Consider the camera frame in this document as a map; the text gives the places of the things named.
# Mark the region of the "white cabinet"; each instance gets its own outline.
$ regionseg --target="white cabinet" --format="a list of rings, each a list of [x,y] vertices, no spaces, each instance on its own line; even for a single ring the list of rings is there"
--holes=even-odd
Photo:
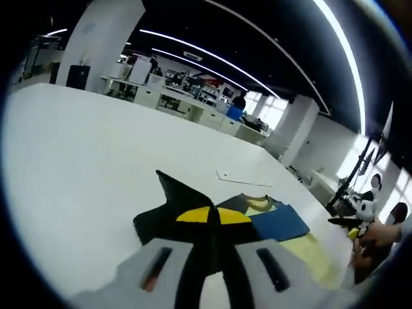
[[[219,132],[235,136],[240,127],[240,122],[225,117],[220,124]]]
[[[136,91],[135,101],[133,103],[145,106],[147,108],[156,108],[160,99],[160,92],[147,87],[139,87]]]
[[[198,123],[202,126],[218,130],[224,117],[218,112],[203,111]]]

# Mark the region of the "yellow stripe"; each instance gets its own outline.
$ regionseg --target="yellow stripe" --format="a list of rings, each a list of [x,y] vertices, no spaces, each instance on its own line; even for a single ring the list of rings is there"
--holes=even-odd
[[[218,212],[220,215],[220,224],[252,222],[252,220],[249,217],[246,217],[239,211],[232,211],[230,209],[218,207]]]
[[[176,221],[207,223],[209,209],[210,207],[202,207],[193,209],[192,211],[187,211],[184,214],[178,216]]]

